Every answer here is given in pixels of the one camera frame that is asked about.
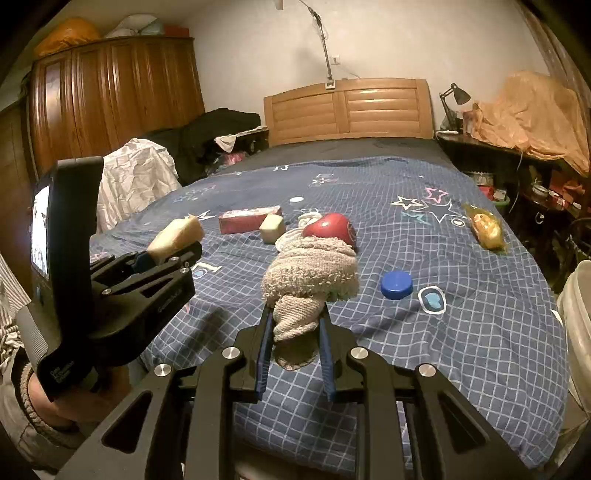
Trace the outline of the person's left hand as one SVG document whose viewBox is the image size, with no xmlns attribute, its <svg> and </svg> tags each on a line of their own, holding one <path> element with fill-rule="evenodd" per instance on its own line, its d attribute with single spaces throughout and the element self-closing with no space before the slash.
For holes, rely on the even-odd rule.
<svg viewBox="0 0 591 480">
<path fill-rule="evenodd" d="M 98 392 L 75 389 L 50 401 L 37 375 L 28 380 L 27 392 L 36 414 L 53 428 L 73 423 L 100 423 L 130 393 L 131 384 L 126 366 L 110 371 L 110 383 Z"/>
</svg>

